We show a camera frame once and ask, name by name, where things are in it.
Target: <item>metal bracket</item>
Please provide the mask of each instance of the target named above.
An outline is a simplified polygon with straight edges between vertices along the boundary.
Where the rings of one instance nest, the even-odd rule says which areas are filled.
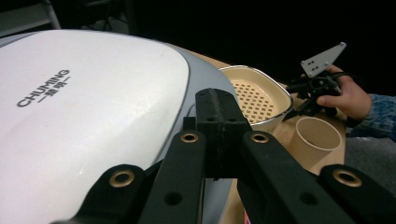
[[[334,63],[346,46],[346,43],[341,42],[339,45],[332,47],[331,49],[302,61],[301,66],[303,67],[306,75],[309,77],[315,77],[325,71],[332,63]]]

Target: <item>mounting hole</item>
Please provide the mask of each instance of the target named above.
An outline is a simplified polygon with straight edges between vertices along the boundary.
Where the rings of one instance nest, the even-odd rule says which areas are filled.
[[[177,192],[169,192],[165,195],[165,203],[169,205],[178,205],[182,199],[181,194]]]
[[[109,180],[113,188],[123,188],[130,185],[134,181],[134,173],[130,170],[117,171]]]
[[[315,205],[318,204],[318,199],[313,194],[304,192],[300,195],[300,200],[308,205]]]
[[[185,143],[193,143],[198,141],[198,135],[196,135],[195,133],[185,133],[183,135],[181,135],[181,141],[185,142]]]
[[[337,169],[332,172],[332,176],[341,184],[352,188],[357,188],[362,185],[361,179],[348,170]]]
[[[257,143],[266,143],[270,140],[266,135],[260,133],[254,133],[250,136],[250,139]]]

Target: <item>tan bowl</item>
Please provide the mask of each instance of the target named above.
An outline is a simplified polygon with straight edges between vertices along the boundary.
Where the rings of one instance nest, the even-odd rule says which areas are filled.
[[[290,94],[264,72],[245,65],[220,71],[233,83],[239,107],[253,130],[271,133],[292,110]]]

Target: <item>brand logo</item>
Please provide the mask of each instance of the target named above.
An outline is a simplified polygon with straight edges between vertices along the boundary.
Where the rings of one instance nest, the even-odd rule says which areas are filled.
[[[17,103],[18,107],[25,107],[32,102],[40,103],[48,96],[53,96],[57,93],[60,88],[67,84],[67,80],[70,78],[69,70],[61,70],[58,74],[55,74],[52,78],[48,79],[44,85],[39,86],[34,91],[30,92],[28,96],[25,96],[22,100]]]

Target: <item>white appliance lid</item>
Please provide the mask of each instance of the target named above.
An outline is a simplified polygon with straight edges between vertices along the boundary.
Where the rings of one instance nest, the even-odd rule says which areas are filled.
[[[189,66],[147,39],[56,30],[0,48],[0,80],[0,223],[50,223],[108,168],[155,162]]]

